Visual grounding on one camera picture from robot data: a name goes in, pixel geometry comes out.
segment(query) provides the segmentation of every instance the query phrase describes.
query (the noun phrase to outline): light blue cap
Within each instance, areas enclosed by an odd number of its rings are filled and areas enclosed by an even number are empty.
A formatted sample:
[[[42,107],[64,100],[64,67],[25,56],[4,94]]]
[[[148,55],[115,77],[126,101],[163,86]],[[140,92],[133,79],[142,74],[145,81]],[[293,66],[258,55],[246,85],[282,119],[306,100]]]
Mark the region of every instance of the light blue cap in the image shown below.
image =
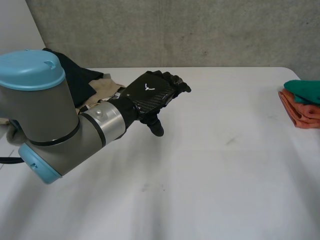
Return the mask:
[[[34,171],[46,184],[52,184],[62,178],[48,163],[35,153],[27,144],[23,144],[19,150],[22,160]]]
[[[58,57],[49,51],[23,50],[0,55],[0,85],[8,89],[49,89],[65,77]]]

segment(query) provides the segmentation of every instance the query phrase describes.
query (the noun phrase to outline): green cloth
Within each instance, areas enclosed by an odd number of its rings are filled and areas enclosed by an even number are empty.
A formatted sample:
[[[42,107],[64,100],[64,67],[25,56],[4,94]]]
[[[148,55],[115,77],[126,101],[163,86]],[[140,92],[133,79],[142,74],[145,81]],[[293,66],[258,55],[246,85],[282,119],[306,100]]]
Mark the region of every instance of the green cloth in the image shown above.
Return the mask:
[[[320,105],[320,81],[291,80],[284,88],[294,94],[296,103]]]

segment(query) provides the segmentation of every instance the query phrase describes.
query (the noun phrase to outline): white logo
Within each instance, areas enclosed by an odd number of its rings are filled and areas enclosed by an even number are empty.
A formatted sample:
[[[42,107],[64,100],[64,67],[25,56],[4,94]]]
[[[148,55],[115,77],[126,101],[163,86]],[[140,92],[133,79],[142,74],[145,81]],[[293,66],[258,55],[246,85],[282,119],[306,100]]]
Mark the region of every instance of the white logo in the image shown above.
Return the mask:
[[[145,87],[145,90],[146,90],[146,91],[147,91],[147,90],[156,90],[155,88],[149,88],[149,87],[147,87],[147,84],[145,84],[144,87]]]

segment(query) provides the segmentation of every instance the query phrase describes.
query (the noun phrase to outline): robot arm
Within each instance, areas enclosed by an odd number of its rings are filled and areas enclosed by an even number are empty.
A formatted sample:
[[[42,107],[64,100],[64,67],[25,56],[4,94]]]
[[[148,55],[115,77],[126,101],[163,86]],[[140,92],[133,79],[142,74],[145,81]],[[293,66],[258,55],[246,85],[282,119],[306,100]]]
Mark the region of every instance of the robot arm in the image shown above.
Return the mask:
[[[178,76],[146,72],[119,99],[77,115],[65,72],[54,54],[26,50],[0,56],[0,117],[20,123],[28,141],[18,152],[47,184],[121,137],[135,120],[162,136],[160,109],[190,91]]]

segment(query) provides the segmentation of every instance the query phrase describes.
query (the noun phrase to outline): black cable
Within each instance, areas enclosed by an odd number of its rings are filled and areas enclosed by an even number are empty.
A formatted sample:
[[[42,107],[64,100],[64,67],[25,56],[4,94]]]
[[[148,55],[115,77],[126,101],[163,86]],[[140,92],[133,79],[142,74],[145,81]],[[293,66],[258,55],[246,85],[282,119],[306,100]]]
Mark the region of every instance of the black cable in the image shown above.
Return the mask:
[[[0,164],[20,164],[24,163],[21,157],[0,157]]]

